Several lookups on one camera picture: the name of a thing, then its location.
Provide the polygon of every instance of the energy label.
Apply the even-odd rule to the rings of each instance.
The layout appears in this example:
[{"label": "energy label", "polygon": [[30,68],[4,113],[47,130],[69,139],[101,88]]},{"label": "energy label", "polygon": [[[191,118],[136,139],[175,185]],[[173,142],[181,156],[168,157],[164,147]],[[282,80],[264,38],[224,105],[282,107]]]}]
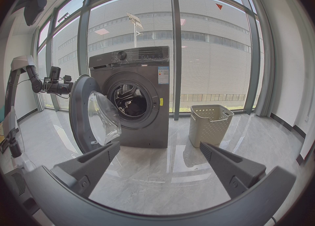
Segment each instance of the energy label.
[{"label": "energy label", "polygon": [[169,84],[169,66],[158,67],[158,83]]}]

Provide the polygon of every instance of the building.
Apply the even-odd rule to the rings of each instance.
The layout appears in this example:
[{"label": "building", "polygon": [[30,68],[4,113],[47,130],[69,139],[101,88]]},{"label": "building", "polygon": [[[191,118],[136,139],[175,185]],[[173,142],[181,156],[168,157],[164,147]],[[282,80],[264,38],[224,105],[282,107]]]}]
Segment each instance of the building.
[{"label": "building", "polygon": [[[179,5],[182,31],[180,110],[189,112],[191,105],[199,104],[242,109],[251,71],[251,39],[246,13],[216,0],[179,0]],[[143,35],[137,36],[137,47],[170,47],[170,101],[173,101],[171,0],[113,0],[92,8],[87,61],[94,55],[134,47],[134,26],[127,12],[138,16],[143,25],[143,30],[138,28]],[[52,65],[61,67],[61,75],[69,74],[73,80],[79,77],[78,23],[79,17],[63,27],[53,36],[52,44]],[[67,100],[58,100],[61,107],[67,108]]]}]

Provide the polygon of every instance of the red triangle sign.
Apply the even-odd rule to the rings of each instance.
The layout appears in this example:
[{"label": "red triangle sign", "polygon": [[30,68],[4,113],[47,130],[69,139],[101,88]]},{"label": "red triangle sign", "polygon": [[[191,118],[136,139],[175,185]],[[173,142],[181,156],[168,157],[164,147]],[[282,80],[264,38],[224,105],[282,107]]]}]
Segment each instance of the red triangle sign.
[{"label": "red triangle sign", "polygon": [[216,5],[218,6],[218,8],[221,10],[222,9],[222,7],[223,7],[223,5],[221,5],[221,4],[217,4],[216,3]]}]

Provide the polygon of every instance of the laundry basket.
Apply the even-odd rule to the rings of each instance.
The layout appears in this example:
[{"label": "laundry basket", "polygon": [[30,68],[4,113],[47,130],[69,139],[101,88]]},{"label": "laundry basket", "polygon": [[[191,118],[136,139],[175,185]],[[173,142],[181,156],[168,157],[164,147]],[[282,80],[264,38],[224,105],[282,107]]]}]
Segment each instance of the laundry basket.
[{"label": "laundry basket", "polygon": [[191,106],[189,139],[193,146],[200,142],[219,145],[234,113],[221,105]]}]

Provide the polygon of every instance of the front-load washing machine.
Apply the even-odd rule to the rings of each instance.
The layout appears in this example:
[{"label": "front-load washing machine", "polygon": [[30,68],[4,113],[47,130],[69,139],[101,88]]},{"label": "front-load washing machine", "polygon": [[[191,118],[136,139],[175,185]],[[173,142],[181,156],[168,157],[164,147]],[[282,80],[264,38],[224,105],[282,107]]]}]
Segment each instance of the front-load washing machine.
[{"label": "front-load washing machine", "polygon": [[122,146],[167,148],[169,47],[137,47],[90,57],[91,76],[117,107]]}]

